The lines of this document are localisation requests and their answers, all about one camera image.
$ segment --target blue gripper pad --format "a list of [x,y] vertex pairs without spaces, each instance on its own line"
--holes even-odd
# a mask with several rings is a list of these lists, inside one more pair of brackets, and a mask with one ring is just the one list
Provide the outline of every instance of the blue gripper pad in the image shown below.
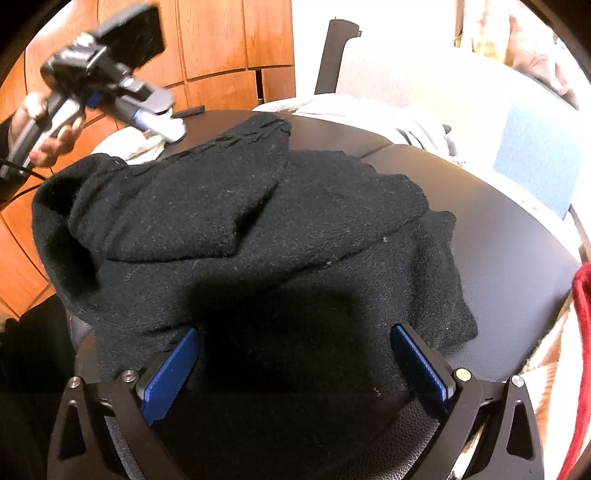
[[176,345],[170,353],[165,351],[160,354],[160,357],[164,355],[165,359],[156,359],[156,363],[161,363],[161,366],[151,374],[147,371],[148,379],[141,386],[141,392],[137,389],[139,397],[143,400],[142,414],[149,425],[166,416],[199,358],[201,337],[196,329],[189,329],[178,342],[173,342]]
[[402,374],[427,414],[438,420],[446,418],[447,401],[454,393],[455,382],[444,365],[432,365],[444,362],[443,358],[434,359],[436,352],[410,325],[395,325],[390,333],[390,344]]
[[103,96],[99,92],[93,92],[90,98],[86,101],[86,106],[96,108],[101,103]]

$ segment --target human hand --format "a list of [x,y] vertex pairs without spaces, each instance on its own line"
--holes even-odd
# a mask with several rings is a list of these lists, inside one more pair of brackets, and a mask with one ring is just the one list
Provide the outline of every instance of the human hand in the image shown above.
[[[14,113],[8,130],[8,148],[17,141],[18,136],[30,119],[40,119],[47,112],[47,98],[40,93],[31,93],[22,101]],[[72,126],[65,125],[57,134],[57,138],[46,138],[39,150],[33,150],[29,158],[36,167],[51,167],[57,157],[72,151],[76,140],[84,128],[84,116],[78,117]]]

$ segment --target chair backrest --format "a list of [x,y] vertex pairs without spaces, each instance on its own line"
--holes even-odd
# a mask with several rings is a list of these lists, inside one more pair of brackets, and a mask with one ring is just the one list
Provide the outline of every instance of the chair backrest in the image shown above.
[[336,93],[425,104],[452,127],[467,164],[509,177],[561,218],[568,211],[586,149],[580,115],[498,61],[452,46],[353,38]]
[[361,36],[361,32],[356,23],[338,18],[329,22],[314,94],[335,92],[345,44],[350,38],[359,36]]

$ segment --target wooden wall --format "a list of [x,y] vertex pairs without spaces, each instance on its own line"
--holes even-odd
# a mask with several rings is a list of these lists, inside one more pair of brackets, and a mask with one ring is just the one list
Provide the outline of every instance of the wooden wall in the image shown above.
[[[56,49],[137,0],[72,0],[35,36],[0,86],[0,121],[27,93],[48,89],[41,63]],[[157,0],[166,51],[137,76],[174,92],[175,110],[252,109],[258,104],[256,70],[264,101],[296,94],[291,0]],[[87,110],[82,136],[50,176],[88,155],[118,124]],[[38,182],[29,179],[23,187]],[[0,214],[0,311],[18,317],[54,291],[31,231],[31,192]]]

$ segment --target sweater sleeve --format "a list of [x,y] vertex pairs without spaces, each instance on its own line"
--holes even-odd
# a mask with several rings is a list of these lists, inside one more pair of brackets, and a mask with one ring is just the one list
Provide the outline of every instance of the sweater sleeve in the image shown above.
[[8,149],[8,129],[10,128],[10,122],[12,121],[12,115],[9,116],[4,122],[0,124],[0,158],[6,159],[9,153]]

